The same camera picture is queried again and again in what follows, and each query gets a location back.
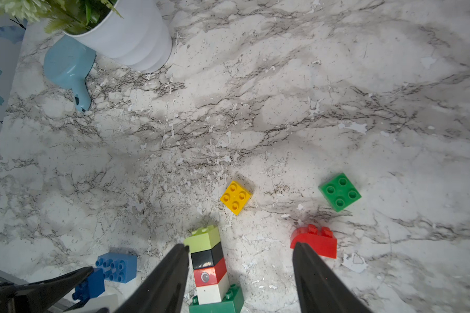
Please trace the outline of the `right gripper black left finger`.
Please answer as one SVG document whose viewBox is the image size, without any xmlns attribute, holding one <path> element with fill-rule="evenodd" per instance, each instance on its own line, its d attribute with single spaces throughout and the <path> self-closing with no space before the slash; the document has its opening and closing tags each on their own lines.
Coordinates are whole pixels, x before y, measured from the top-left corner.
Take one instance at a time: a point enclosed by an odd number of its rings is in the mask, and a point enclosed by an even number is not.
<svg viewBox="0 0 470 313">
<path fill-rule="evenodd" d="M 189 271 L 189 248 L 175 245 L 116 312 L 180 312 Z"/>
</svg>

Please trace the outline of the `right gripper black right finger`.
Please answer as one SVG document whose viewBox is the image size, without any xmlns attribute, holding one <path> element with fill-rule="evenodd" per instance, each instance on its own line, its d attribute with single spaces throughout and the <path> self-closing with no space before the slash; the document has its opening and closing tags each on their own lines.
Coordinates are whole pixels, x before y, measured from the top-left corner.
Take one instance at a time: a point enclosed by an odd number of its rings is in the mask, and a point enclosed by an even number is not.
<svg viewBox="0 0 470 313">
<path fill-rule="evenodd" d="M 292 263 L 302 312 L 371 313 L 307 243 L 295 245 Z"/>
</svg>

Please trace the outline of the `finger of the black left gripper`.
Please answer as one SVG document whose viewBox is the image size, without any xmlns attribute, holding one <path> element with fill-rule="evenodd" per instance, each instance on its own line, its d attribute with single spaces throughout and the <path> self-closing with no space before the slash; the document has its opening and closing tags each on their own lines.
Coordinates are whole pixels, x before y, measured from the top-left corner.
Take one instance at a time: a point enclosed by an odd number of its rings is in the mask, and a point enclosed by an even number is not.
<svg viewBox="0 0 470 313">
<path fill-rule="evenodd" d="M 0 312 L 46 312 L 92 273 L 92 267 L 83 267 L 30 284 L 0 282 Z"/>
</svg>

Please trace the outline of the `light blue lego brick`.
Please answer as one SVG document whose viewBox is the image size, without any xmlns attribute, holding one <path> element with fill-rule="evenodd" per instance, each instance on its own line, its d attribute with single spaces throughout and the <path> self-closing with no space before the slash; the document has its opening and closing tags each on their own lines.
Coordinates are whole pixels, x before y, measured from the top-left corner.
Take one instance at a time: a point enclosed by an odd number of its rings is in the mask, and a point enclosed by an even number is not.
<svg viewBox="0 0 470 313">
<path fill-rule="evenodd" d="M 103 270 L 104 280 L 127 284 L 137 277 L 135 255 L 109 252 L 97 257 L 95 267 Z"/>
</svg>

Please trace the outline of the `cream lego brick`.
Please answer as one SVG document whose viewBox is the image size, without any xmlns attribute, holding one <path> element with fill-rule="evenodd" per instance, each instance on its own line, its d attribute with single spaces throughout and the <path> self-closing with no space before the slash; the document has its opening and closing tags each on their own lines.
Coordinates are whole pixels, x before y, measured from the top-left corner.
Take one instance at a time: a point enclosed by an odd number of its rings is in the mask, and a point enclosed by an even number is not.
<svg viewBox="0 0 470 313">
<path fill-rule="evenodd" d="M 220 303 L 230 288 L 228 275 L 225 274 L 218 284 L 197 287 L 199 305 Z"/>
</svg>

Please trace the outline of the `black lego brick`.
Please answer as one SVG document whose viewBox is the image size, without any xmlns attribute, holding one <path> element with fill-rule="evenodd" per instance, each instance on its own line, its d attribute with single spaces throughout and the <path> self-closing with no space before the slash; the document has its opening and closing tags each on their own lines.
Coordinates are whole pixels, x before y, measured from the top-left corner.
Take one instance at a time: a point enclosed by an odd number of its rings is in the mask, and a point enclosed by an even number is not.
<svg viewBox="0 0 470 313">
<path fill-rule="evenodd" d="M 224 258 L 222 244 L 219 242 L 210 250 L 191 253 L 193 269 L 216 266 Z"/>
</svg>

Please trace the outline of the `lime green lego brick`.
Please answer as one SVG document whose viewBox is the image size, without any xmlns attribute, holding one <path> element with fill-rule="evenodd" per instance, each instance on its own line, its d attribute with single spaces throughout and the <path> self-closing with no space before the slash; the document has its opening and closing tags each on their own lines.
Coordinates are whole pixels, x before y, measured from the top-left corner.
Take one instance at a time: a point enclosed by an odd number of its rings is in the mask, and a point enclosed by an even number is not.
<svg viewBox="0 0 470 313">
<path fill-rule="evenodd" d="M 184 245 L 189 247 L 190 253 L 196 253 L 211 250 L 220 241 L 218 227 L 209 225 L 192 232 L 192 235 L 184 240 Z"/>
</svg>

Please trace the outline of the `green lego base brick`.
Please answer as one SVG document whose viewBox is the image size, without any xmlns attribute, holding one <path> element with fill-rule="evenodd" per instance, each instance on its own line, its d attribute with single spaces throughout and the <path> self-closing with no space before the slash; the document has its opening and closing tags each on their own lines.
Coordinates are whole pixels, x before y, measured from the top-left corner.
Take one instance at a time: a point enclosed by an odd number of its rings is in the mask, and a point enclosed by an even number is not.
<svg viewBox="0 0 470 313">
<path fill-rule="evenodd" d="M 198 297 L 193 297 L 189 305 L 190 313 L 241 313 L 244 306 L 244 295 L 242 288 L 232 284 L 225 294 L 222 302 L 200 305 Z"/>
</svg>

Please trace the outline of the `red lego brick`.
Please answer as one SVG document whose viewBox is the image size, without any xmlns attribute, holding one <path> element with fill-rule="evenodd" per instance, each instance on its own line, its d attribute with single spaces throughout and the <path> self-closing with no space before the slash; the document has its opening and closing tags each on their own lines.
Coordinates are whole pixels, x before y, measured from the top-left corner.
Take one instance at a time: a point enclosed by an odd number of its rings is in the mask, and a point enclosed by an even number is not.
<svg viewBox="0 0 470 313">
<path fill-rule="evenodd" d="M 227 274 L 225 259 L 222 258 L 215 266 L 194 270 L 196 287 L 204 287 L 219 284 Z"/>
</svg>

